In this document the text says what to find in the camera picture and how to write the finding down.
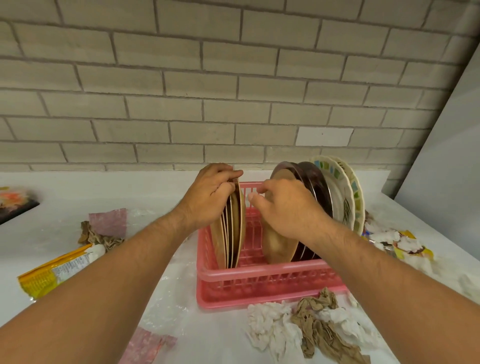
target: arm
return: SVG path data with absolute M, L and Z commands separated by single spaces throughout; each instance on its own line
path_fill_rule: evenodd
M 117 363 L 178 246 L 220 216 L 242 173 L 205 167 L 171 212 L 5 324 L 2 363 Z
M 250 202 L 341 276 L 400 362 L 478 362 L 480 306 L 331 219 L 300 181 L 267 180 L 258 193 L 267 190 L 272 203 L 258 194 Z

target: white wall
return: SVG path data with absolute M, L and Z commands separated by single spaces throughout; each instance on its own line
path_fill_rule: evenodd
M 480 47 L 395 201 L 480 259 Z

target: pink dish rack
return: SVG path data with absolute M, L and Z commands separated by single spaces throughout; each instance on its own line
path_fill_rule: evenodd
M 246 196 L 261 182 L 241 182 Z M 210 227 L 199 230 L 197 303 L 203 309 L 246 307 L 251 303 L 293 301 L 318 295 L 324 287 L 346 291 L 340 277 L 322 259 L 267 264 L 262 253 L 260 212 L 245 201 L 246 236 L 236 268 L 218 269 Z

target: hand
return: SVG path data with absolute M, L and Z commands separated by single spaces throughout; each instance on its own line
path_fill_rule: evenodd
M 266 180 L 248 199 L 276 232 L 308 247 L 333 222 L 301 181 Z
M 235 184 L 229 181 L 242 174 L 242 170 L 233 170 L 228 164 L 209 164 L 198 173 L 174 211 L 184 215 L 192 231 L 210 225 L 220 217 L 228 197 L 235 191 Z

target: pink paper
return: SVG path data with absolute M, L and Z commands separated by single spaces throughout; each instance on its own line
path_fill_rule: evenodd
M 92 230 L 100 235 L 125 238 L 127 234 L 127 209 L 88 214 Z
M 169 335 L 157 335 L 137 327 L 119 364 L 151 364 L 163 345 L 172 347 L 177 338 Z

